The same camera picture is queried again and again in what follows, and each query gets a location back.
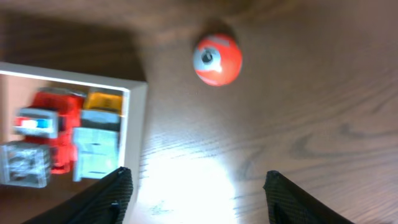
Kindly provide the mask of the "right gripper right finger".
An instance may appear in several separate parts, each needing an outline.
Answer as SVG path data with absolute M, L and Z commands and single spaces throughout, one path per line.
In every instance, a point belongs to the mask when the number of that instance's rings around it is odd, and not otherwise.
M 270 223 L 353 224 L 276 170 L 267 172 L 263 189 Z

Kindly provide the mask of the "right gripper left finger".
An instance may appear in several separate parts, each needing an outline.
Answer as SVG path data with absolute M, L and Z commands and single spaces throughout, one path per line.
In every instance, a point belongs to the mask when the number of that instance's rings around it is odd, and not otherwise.
M 122 224 L 132 193 L 131 170 L 119 167 L 86 190 L 24 224 Z

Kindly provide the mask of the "yellow grey toy truck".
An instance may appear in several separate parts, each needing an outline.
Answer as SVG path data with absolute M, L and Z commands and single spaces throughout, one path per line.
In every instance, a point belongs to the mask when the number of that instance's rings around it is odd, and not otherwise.
M 102 179 L 118 168 L 123 94 L 93 88 L 80 113 L 81 124 L 73 129 L 77 160 L 73 180 Z

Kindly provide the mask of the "red toy fire truck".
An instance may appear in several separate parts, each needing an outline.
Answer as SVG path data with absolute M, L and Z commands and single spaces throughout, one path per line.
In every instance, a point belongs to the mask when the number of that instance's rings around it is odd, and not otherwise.
M 71 171 L 77 160 L 73 131 L 81 124 L 85 93 L 42 87 L 20 108 L 13 130 L 21 140 L 1 145 L 1 183 L 44 188 L 54 174 Z

